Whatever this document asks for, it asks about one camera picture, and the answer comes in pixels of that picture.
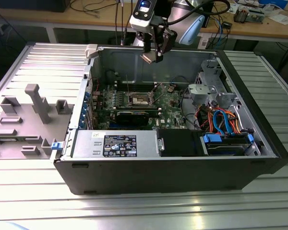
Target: black plastic cover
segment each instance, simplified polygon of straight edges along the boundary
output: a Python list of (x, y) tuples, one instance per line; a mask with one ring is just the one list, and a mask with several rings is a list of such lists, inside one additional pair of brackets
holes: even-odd
[(157, 137), (163, 139), (161, 157), (199, 157), (204, 155), (200, 140), (201, 131), (189, 129), (158, 129)]

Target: slotted aluminum surface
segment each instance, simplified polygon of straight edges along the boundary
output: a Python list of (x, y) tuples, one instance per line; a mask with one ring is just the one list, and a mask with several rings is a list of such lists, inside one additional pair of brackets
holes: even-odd
[[(240, 67), (248, 68), (250, 78), (242, 77), (252, 94), (260, 95), (256, 100), (288, 150), (288, 100), (281, 91), (286, 87), (275, 76), (266, 76), (269, 71), (264, 71), (260, 57), (241, 52), (227, 55), (240, 73), (244, 71)], [(253, 81), (258, 76), (258, 70), (250, 72), (253, 67), (262, 68), (266, 75), (258, 78), (268, 81)], [(271, 94), (285, 99), (275, 102)], [(4, 160), (0, 161), (0, 220), (32, 230), (55, 226), (73, 230), (288, 230), (288, 165), (273, 175), (260, 176), (242, 191), (76, 196), (48, 160)]]

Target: warning label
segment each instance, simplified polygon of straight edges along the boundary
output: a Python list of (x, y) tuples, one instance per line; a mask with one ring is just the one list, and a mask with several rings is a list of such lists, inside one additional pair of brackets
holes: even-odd
[(104, 157), (136, 157), (136, 135), (105, 135)]

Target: power cord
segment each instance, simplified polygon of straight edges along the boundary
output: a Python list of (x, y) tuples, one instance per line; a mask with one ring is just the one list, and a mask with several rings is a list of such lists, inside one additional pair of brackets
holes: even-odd
[(116, 42), (116, 45), (118, 45), (118, 42), (117, 42), (117, 13), (118, 13), (118, 9), (119, 9), (119, 1), (116, 3), (116, 9), (115, 9), (115, 42)]
[(18, 31), (0, 14), (0, 17), (15, 31), (15, 33), (17, 33), (17, 35), (25, 42), (27, 43), (27, 40), (24, 39), (24, 37), (22, 37), (20, 35), (20, 33), (18, 33)]
[(129, 18), (126, 22), (126, 26), (125, 26), (125, 30), (124, 30), (123, 45), (125, 45), (125, 40), (126, 40), (126, 36), (127, 36), (127, 27), (128, 27), (128, 24), (129, 24), (131, 16), (132, 16), (132, 12), (133, 12), (133, 1), (131, 0), (131, 12), (130, 12)]
[(124, 0), (121, 0), (121, 39), (120, 45), (124, 45)]
[(286, 65), (287, 62), (288, 62), (288, 49), (284, 53), (279, 65), (278, 65), (277, 71), (280, 72), (283, 69), (283, 67)]
[(97, 8), (97, 9), (92, 9), (92, 10), (79, 10), (79, 9), (76, 9), (76, 8), (74, 8), (74, 7), (72, 6), (72, 4), (73, 4), (75, 1), (77, 1), (77, 0), (73, 0), (73, 1), (70, 3), (69, 7), (70, 7), (71, 9), (73, 9), (74, 11), (78, 11), (78, 12), (98, 11), (98, 10), (101, 10), (101, 9), (106, 8), (106, 7), (109, 7), (109, 6), (114, 6), (114, 5), (116, 5), (116, 3), (113, 3), (113, 4), (110, 4), (110, 5), (107, 5), (107, 6), (103, 6), (103, 7)]

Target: wire bundle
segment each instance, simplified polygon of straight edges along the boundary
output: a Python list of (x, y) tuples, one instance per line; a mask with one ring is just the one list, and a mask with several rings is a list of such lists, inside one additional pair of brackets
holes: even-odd
[[(200, 109), (201, 106), (194, 115), (195, 119), (197, 118)], [(223, 120), (219, 126), (217, 125), (217, 116), (223, 117)], [(200, 128), (203, 129), (206, 123), (209, 123), (209, 129), (205, 130), (206, 132), (214, 133), (214, 130), (216, 130), (216, 134), (225, 135), (225, 132), (221, 129), (222, 125), (224, 124), (227, 133), (241, 133), (238, 125), (238, 118), (231, 111), (224, 110), (219, 107), (213, 107), (207, 110), (207, 120), (201, 124)]]

